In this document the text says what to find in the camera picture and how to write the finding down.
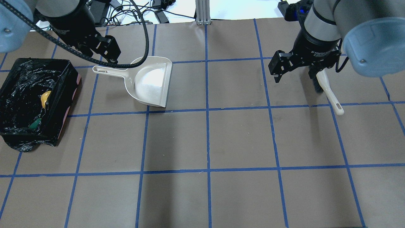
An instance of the metal post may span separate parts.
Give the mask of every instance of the metal post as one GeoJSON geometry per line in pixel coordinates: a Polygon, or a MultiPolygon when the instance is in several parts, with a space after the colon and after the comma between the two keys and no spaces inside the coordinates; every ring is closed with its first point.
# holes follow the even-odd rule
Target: metal post
{"type": "Polygon", "coordinates": [[[209,0],[196,0],[197,25],[211,24],[209,0]]]}

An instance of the dustpan handle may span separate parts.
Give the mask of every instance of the dustpan handle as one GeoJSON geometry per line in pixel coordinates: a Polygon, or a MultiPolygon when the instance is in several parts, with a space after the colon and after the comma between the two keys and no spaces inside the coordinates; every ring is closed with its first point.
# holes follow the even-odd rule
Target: dustpan handle
{"type": "Polygon", "coordinates": [[[109,68],[109,67],[94,66],[93,72],[97,73],[97,74],[104,74],[104,75],[109,75],[109,76],[114,76],[114,77],[122,77],[122,78],[128,77],[127,69],[118,70],[118,69],[109,68]]]}

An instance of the black trash bag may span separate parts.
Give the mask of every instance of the black trash bag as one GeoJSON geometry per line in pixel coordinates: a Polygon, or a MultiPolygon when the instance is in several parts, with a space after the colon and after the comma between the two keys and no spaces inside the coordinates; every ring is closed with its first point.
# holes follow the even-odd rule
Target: black trash bag
{"type": "Polygon", "coordinates": [[[0,135],[7,145],[21,152],[56,146],[79,81],[69,60],[17,59],[0,89],[0,135]]]}

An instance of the white dustpan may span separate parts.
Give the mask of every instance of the white dustpan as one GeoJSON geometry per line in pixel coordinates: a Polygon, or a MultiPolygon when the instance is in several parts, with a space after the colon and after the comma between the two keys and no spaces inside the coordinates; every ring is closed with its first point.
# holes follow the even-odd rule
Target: white dustpan
{"type": "Polygon", "coordinates": [[[145,105],[166,107],[173,63],[165,57],[148,56],[138,67],[125,70],[94,66],[93,72],[124,78],[129,95],[145,105]]]}

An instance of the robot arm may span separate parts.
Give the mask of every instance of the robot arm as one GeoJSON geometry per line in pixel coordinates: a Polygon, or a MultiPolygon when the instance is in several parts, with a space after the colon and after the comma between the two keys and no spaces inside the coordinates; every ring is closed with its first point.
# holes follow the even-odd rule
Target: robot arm
{"type": "Polygon", "coordinates": [[[274,54],[269,64],[279,82],[297,67],[309,66],[309,76],[332,68],[341,55],[338,45],[355,71],[381,77],[405,69],[405,2],[403,0],[315,0],[291,4],[288,21],[301,25],[293,49],[274,54]]]}
{"type": "MultiPolygon", "coordinates": [[[[55,33],[65,44],[74,46],[89,57],[100,54],[110,63],[117,63],[121,53],[113,36],[103,37],[95,27],[87,0],[7,0],[29,19],[33,19],[35,8],[52,25],[55,33]]],[[[0,52],[18,49],[30,27],[16,18],[9,10],[0,6],[0,52]]]]}

